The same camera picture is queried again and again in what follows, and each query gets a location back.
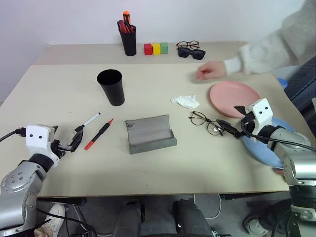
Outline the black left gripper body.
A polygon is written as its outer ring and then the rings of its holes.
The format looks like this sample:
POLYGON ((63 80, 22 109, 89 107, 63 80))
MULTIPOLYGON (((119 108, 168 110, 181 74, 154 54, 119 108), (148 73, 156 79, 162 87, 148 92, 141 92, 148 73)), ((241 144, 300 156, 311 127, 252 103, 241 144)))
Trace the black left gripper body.
POLYGON ((50 147, 51 147, 51 150, 53 151, 53 153, 55 155, 57 155, 57 157, 59 159, 61 159, 66 154, 66 152, 73 152, 74 151, 72 146, 63 145, 60 143, 59 140, 54 140, 53 143, 51 143, 50 147))

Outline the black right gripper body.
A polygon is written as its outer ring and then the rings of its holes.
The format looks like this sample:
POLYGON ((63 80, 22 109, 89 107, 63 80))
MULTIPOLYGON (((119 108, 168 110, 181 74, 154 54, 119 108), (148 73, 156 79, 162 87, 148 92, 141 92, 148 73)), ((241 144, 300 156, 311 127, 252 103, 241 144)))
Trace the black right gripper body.
POLYGON ((244 114, 244 118, 241 120, 242 132, 244 135, 252 134, 255 128, 255 123, 254 123, 255 116, 253 112, 249 112, 249 113, 244 112, 243 114, 244 114))

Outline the person's bare hand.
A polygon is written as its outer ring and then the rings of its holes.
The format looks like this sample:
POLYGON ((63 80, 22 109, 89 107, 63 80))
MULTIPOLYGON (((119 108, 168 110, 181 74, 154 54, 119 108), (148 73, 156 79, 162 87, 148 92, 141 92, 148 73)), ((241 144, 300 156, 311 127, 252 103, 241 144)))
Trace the person's bare hand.
POLYGON ((223 61, 210 61, 201 65, 196 73, 197 80, 220 79, 227 76, 223 61))

